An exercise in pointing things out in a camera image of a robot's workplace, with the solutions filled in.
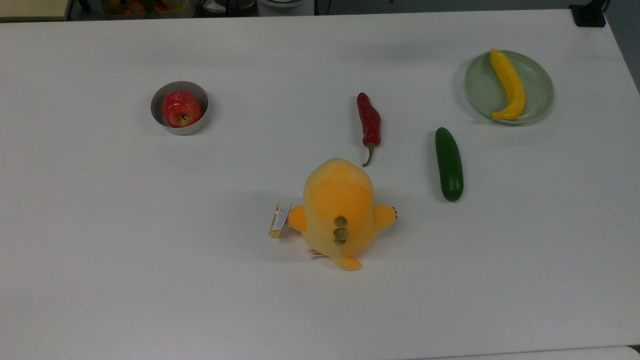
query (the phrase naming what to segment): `cucumber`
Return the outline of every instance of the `cucumber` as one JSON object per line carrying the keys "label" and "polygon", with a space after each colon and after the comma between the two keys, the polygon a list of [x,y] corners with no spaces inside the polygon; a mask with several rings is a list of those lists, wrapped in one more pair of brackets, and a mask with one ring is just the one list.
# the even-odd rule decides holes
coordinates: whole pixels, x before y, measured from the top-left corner
{"label": "cucumber", "polygon": [[462,196],[465,182],[462,177],[462,161],[460,151],[453,135],[444,127],[436,130],[436,155],[440,170],[440,188],[449,201],[456,201]]}

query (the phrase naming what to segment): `tag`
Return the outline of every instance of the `tag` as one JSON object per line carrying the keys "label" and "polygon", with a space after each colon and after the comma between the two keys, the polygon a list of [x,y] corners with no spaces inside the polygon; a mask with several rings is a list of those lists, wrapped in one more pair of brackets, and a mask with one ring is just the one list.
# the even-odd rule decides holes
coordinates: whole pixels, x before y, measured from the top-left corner
{"label": "tag", "polygon": [[317,250],[314,249],[308,249],[307,250],[307,254],[309,254],[309,257],[312,259],[317,259],[317,258],[325,258],[326,255],[324,255],[322,252],[318,252]]}
{"label": "tag", "polygon": [[287,217],[291,210],[291,205],[276,205],[276,209],[273,212],[273,220],[271,221],[271,227],[269,228],[269,236],[272,238],[280,237],[280,230],[287,223]]}

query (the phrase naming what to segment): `plush toy arm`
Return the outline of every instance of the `plush toy arm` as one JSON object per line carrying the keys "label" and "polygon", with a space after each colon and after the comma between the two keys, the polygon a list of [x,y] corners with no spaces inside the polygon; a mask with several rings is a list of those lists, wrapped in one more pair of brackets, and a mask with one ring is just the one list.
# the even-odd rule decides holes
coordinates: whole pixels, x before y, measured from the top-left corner
{"label": "plush toy arm", "polygon": [[394,207],[383,204],[373,205],[373,226],[377,230],[391,226],[397,218]]}
{"label": "plush toy arm", "polygon": [[307,216],[305,215],[305,207],[303,205],[294,206],[289,211],[287,225],[301,233],[305,233],[307,231]]}

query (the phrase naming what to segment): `green plate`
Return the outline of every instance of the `green plate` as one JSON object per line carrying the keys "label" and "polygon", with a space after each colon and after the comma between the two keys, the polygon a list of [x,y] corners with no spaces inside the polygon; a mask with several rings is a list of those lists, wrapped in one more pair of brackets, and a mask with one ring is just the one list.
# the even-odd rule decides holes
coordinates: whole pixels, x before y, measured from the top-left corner
{"label": "green plate", "polygon": [[[524,124],[541,118],[554,100],[551,78],[545,69],[532,59],[513,51],[502,52],[509,58],[522,80],[526,102],[522,114],[517,119],[495,121]],[[471,105],[489,119],[491,113],[507,106],[504,88],[491,66],[489,53],[484,53],[471,62],[465,74],[465,88]]]}

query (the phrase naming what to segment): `apple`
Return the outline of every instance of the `apple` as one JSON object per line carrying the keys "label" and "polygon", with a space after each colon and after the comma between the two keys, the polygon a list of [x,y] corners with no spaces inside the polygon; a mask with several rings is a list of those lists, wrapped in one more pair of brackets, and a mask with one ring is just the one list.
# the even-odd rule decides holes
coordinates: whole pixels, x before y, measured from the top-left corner
{"label": "apple", "polygon": [[162,101],[162,114],[171,127],[189,126],[202,117],[198,98],[187,90],[175,90]]}

